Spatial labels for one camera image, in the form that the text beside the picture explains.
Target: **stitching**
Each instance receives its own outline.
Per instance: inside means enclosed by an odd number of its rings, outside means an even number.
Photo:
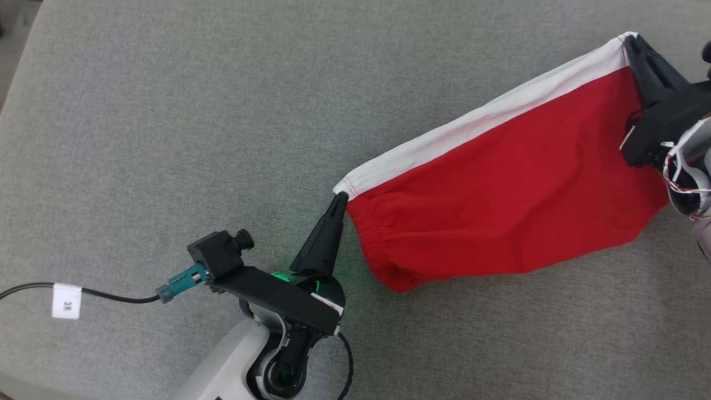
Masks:
[[[622,58],[624,59],[624,64],[629,65],[629,57],[627,56],[627,50],[624,48],[624,40],[620,38],[620,36],[617,36],[617,40],[619,40],[622,43],[622,46],[620,46],[620,50],[622,50]]]
[[[364,220],[368,220],[368,225],[373,227],[370,231],[373,233],[375,241],[370,243],[370,248],[378,252],[377,263],[381,272],[378,274],[378,279],[397,292],[404,292],[427,282],[427,279],[420,277],[421,274],[419,272],[405,270],[390,260],[390,257],[387,255],[387,246],[380,233],[380,227],[375,223],[375,219],[373,218],[373,207],[370,205],[370,199],[369,196],[366,197],[364,201],[366,212],[361,215],[363,215]],[[400,284],[403,278],[407,280],[407,282],[404,283],[407,288],[404,290],[402,290],[402,285]]]
[[[351,182],[351,178],[345,177],[343,178],[343,181],[348,185],[348,188],[353,192],[353,197],[358,196],[358,191],[356,190],[356,187],[353,185],[353,182]]]

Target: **gray upholstery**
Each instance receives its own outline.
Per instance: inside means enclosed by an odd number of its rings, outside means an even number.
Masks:
[[[701,80],[709,15],[706,0],[46,0],[0,114],[2,288],[147,296],[188,243],[242,227],[251,264],[285,269],[352,168],[624,31]],[[348,220],[348,399],[707,399],[711,267],[689,230],[667,209],[627,246],[398,295]],[[85,297],[77,321],[50,318],[50,298],[0,302],[0,372],[97,399],[169,399],[243,318],[206,289]],[[346,370],[322,342],[302,398],[335,399]]]

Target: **red cloth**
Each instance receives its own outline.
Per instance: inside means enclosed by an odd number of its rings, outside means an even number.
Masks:
[[[351,196],[348,212],[374,274],[405,292],[457,275],[527,273],[634,240],[668,198],[656,171],[628,167],[619,151],[626,119],[640,105],[624,54],[618,56],[620,68],[525,112],[513,105],[512,118],[426,162],[419,153],[409,160],[412,152],[386,153],[381,161],[404,163],[401,173],[373,181],[382,174],[375,163],[346,176],[334,191]],[[540,84],[550,80],[542,78],[503,101],[527,93],[538,99]],[[433,141],[471,135],[501,115],[499,108],[473,113],[472,121],[438,128],[410,148],[427,151]]]

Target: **black mount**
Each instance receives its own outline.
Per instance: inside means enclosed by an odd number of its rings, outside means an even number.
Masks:
[[[295,397],[306,382],[311,348],[338,331],[341,314],[318,298],[341,309],[346,305],[333,268],[347,203],[345,193],[333,198],[291,264],[289,269],[294,272],[288,281],[244,264],[242,251],[254,247],[245,229],[235,236],[215,232],[188,246],[193,261],[208,272],[207,284],[213,292],[239,297],[242,311],[249,316],[254,316],[250,305],[256,305],[275,312],[285,322],[287,331],[272,333],[247,374],[247,384],[259,400]],[[282,335],[288,339],[283,346]],[[260,391],[257,376],[263,378],[268,396]]]
[[[711,81],[689,83],[642,36],[628,36],[624,48],[642,110],[630,116],[627,129],[634,130],[623,143],[622,154],[631,167],[649,164],[661,170],[668,151],[661,143],[676,142],[711,112]],[[709,53],[711,44],[704,49],[704,60],[711,60]]]

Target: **cable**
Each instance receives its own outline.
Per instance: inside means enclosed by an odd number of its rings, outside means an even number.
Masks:
[[[25,283],[24,285],[18,285],[18,286],[15,286],[14,288],[10,288],[10,289],[5,290],[4,292],[0,293],[0,300],[6,298],[7,296],[10,296],[13,293],[17,293],[21,290],[34,289],[34,288],[54,288],[54,282],[34,282],[34,283]],[[143,298],[143,299],[123,298],[121,296],[116,296],[116,295],[112,295],[109,293],[100,292],[99,290],[87,289],[87,288],[82,288],[82,293],[86,293],[88,295],[97,296],[100,298],[114,300],[114,301],[130,302],[133,304],[145,304],[148,302],[154,302],[154,301],[158,301],[161,299],[158,295],[155,295],[150,298]]]
[[[341,395],[338,396],[338,400],[343,400],[348,394],[348,390],[351,388],[353,383],[353,352],[351,351],[351,345],[348,344],[348,340],[343,332],[338,333],[338,337],[341,338],[343,346],[346,348],[346,353],[348,353],[348,379],[346,380],[346,385],[343,387]]]

